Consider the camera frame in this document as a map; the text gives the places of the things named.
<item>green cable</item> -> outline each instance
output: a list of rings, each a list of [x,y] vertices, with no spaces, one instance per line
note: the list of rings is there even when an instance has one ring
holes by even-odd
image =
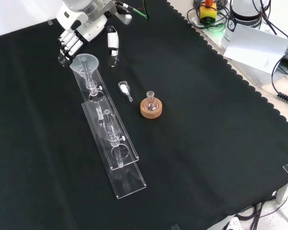
[[[133,11],[147,19],[147,16],[143,14],[142,12],[138,11],[136,8],[133,8]]]

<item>scalloped edge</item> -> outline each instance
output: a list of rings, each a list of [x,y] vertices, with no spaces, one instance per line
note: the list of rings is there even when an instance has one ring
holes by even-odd
[[[180,20],[183,20],[185,23],[187,23],[187,24],[190,26],[190,28],[191,28],[192,30],[194,30],[194,31],[197,33],[197,35],[199,35],[199,37],[206,43],[206,45],[209,47],[209,49],[211,49],[211,50],[213,51],[213,53],[217,54],[217,56],[219,56],[219,57],[222,58],[222,60],[225,62],[226,66],[230,69],[230,71],[232,71],[233,73],[235,73],[235,74],[240,78],[240,80],[242,81],[242,83],[243,83],[243,84],[246,84],[251,91],[255,92],[255,93],[258,95],[258,96],[257,96],[258,99],[259,99],[259,100],[262,100],[263,102],[265,102],[265,103],[269,106],[269,108],[272,109],[272,112],[273,112],[273,113],[276,113],[276,114],[281,118],[282,122],[283,122],[286,126],[288,126],[287,118],[284,117],[283,115],[281,115],[281,114],[280,114],[281,112],[280,112],[278,109],[275,109],[274,104],[268,102],[268,99],[267,99],[266,97],[262,96],[262,94],[261,94],[259,91],[257,91],[257,90],[255,89],[255,87],[251,86],[250,83],[249,83],[247,80],[243,79],[243,76],[240,75],[240,74],[238,74],[237,71],[236,71],[235,69],[233,69],[232,65],[228,63],[228,60],[226,60],[223,55],[219,54],[217,50],[215,50],[211,45],[209,45],[209,44],[208,44],[208,41],[204,38],[204,36],[202,36],[198,31],[196,31],[196,29],[189,24],[188,20],[186,20],[186,18],[185,18],[180,12],[178,12],[178,10],[176,10],[176,9],[171,5],[170,2],[168,2],[168,1],[166,1],[166,0],[165,0],[165,2],[166,2],[166,4],[167,4],[167,6],[168,6],[172,11],[174,11],[174,13],[179,17]]]

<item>robotic hand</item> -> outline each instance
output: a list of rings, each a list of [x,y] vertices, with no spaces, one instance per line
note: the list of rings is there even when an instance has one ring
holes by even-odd
[[[118,17],[128,25],[132,19],[130,12],[113,0],[63,0],[57,20],[65,31],[59,37],[59,62],[69,66],[81,49],[105,30],[108,18]],[[119,37],[115,28],[107,27],[109,65],[116,66],[119,54]]]

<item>table leg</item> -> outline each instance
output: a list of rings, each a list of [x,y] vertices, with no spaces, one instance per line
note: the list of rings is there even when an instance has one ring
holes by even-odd
[[[278,190],[276,196],[276,202],[278,204],[283,203],[287,196],[288,196],[288,184]]]

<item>clear acrylic stand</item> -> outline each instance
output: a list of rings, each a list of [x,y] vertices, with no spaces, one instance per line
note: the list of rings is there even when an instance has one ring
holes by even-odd
[[[98,72],[98,59],[78,55],[71,69],[84,98],[82,104],[116,197],[122,198],[146,187],[139,160],[120,116]]]

